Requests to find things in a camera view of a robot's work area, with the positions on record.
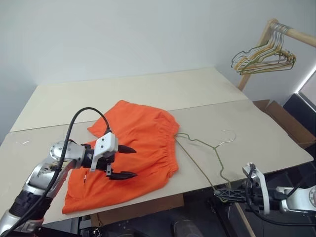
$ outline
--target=cardboard box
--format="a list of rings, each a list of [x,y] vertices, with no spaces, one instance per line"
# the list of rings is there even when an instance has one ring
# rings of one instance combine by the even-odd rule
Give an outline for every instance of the cardboard box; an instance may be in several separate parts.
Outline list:
[[[91,224],[94,227],[99,227],[117,221],[128,220],[159,211],[169,210],[183,205],[183,194],[161,197],[150,201],[92,214],[90,215]]]
[[[273,118],[301,148],[305,149],[316,143],[316,138],[281,105],[276,101],[269,105],[268,103],[269,100],[253,102],[261,111]]]

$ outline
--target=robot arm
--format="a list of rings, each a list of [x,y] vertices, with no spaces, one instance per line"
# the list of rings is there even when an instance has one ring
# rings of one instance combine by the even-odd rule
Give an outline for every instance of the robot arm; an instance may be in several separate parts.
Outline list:
[[[63,141],[54,144],[49,150],[48,157],[34,168],[22,191],[15,199],[14,204],[0,219],[0,235],[17,223],[44,194],[58,167],[63,146]],[[113,172],[111,163],[115,161],[116,152],[135,153],[136,151],[130,147],[119,145],[118,139],[111,132],[108,132],[96,141],[95,149],[91,149],[89,145],[79,145],[72,140],[68,141],[65,159],[54,185],[36,208],[36,211],[29,216],[25,223],[16,228],[15,232],[33,233],[42,225],[46,211],[66,180],[68,171],[71,169],[85,167],[90,168],[92,172],[96,169],[102,170],[110,179],[122,180],[136,176],[137,174],[128,171]]]
[[[242,168],[246,176],[249,176],[251,165],[253,164],[249,163]],[[316,213],[316,186],[307,189],[297,188],[291,194],[293,187],[269,189],[264,175],[258,168],[255,168],[252,172],[251,180],[251,187],[243,187],[242,189],[223,188],[216,190],[214,194],[230,202],[246,203],[245,189],[248,189],[251,202],[258,210],[263,210],[265,215],[269,214],[270,209],[280,210],[282,213],[292,212],[312,215]]]

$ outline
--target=clothes rack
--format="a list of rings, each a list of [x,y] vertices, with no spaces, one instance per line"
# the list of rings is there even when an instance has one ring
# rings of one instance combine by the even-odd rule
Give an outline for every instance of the clothes rack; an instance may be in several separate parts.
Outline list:
[[[257,46],[262,46],[262,45],[266,44],[266,42],[269,40],[271,33],[273,32],[271,29],[271,25],[273,23],[279,23],[279,22],[275,18],[271,19],[267,22],[267,24],[266,24],[266,26],[261,34],[261,37],[259,39]],[[314,37],[314,36],[299,32],[294,28],[290,28],[285,33],[285,35],[316,48],[316,37]],[[238,85],[239,90],[242,91],[245,88],[250,76],[251,76],[251,74],[246,74],[246,75],[241,76],[241,80],[240,80],[239,85]]]

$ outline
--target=black cable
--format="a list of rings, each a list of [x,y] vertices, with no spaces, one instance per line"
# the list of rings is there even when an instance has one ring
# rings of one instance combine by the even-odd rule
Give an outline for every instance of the black cable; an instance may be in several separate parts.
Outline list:
[[[273,221],[273,220],[269,220],[265,217],[263,217],[262,215],[260,215],[251,205],[250,203],[250,199],[249,199],[249,191],[248,191],[248,187],[249,187],[249,182],[251,180],[251,175],[255,169],[255,165],[254,164],[250,164],[250,172],[249,175],[247,177],[247,182],[246,182],[246,190],[245,190],[245,194],[246,194],[246,202],[249,206],[249,208],[252,210],[252,212],[259,217],[261,220],[269,222],[271,224],[274,225],[279,225],[279,226],[311,226],[314,227],[316,224],[311,224],[311,223],[284,223],[284,222],[277,222],[277,221]]]
[[[316,174],[316,172],[313,172],[313,173],[310,173],[310,174],[308,174],[308,175],[305,175],[302,179],[301,179],[301,181],[300,182],[298,182],[298,184],[297,185],[295,185],[295,187],[287,194],[287,198],[288,197],[290,197],[303,183],[304,183],[304,181],[307,179],[307,178],[309,178],[309,177],[311,177],[312,175],[315,175]]]
[[[58,175],[60,173],[60,171],[62,170],[62,165],[64,163],[64,159],[65,159],[65,155],[66,155],[66,151],[67,151],[67,146],[68,146],[68,141],[69,141],[69,137],[70,137],[70,133],[71,130],[73,128],[73,125],[75,123],[76,118],[78,117],[78,115],[85,110],[94,110],[95,112],[97,112],[104,120],[107,128],[104,134],[110,132],[110,126],[109,123],[107,121],[107,119],[104,117],[104,115],[98,111],[97,109],[93,108],[93,107],[85,107],[80,109],[72,118],[69,127],[68,127],[68,131],[66,134],[66,138],[65,138],[65,143],[63,146],[63,150],[61,152],[61,156],[60,159],[58,161],[57,164],[57,168],[54,172],[54,175],[52,177],[52,179],[50,180],[49,184],[47,185],[47,188],[45,189],[44,193],[42,194],[42,196],[34,203],[34,205],[32,207],[30,207],[30,209],[28,209],[27,212],[25,212],[23,214],[23,216],[21,216],[21,218],[3,235],[3,237],[7,237],[12,231],[14,231],[16,228],[18,228],[19,226],[21,226],[22,224],[24,224],[26,221],[28,221],[28,219],[31,217],[31,215],[34,213],[34,211],[36,210],[36,208],[41,204],[41,202],[46,198],[48,192],[50,191],[50,189],[53,187],[53,185],[56,182],[56,179],[58,178]]]
[[[265,237],[265,222],[262,221],[262,237]]]
[[[80,222],[82,221],[82,216],[78,218],[78,226],[77,226],[77,235],[81,236],[81,230],[80,230]]]

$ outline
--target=white wall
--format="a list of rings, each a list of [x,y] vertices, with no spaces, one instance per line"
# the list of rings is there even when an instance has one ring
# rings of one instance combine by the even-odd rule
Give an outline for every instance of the white wall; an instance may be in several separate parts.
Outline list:
[[[316,35],[315,0],[2,0],[0,60],[10,60],[6,77],[20,72],[19,82],[35,84],[208,66],[237,84],[231,58],[253,47],[274,17]],[[316,64],[314,48],[290,38],[285,48],[297,55],[295,68],[254,75],[250,99],[284,103]],[[22,104],[19,93],[0,95],[20,97]]]
[[[5,15],[5,2],[0,1],[0,144],[13,126],[36,83],[10,42],[11,23]]]

